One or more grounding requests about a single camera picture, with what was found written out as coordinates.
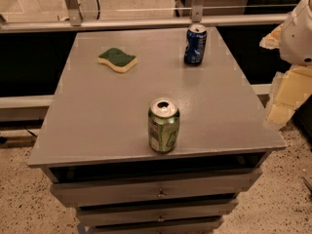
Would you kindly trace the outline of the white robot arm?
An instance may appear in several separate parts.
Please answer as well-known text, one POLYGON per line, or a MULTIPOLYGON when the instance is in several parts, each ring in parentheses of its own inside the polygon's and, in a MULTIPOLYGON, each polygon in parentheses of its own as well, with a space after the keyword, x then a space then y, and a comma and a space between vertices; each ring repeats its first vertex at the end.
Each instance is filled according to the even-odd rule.
POLYGON ((277 72, 266 104, 264 124, 280 130, 312 96, 312 0, 301 0, 286 20, 263 37, 259 46, 278 49, 291 67, 277 72))

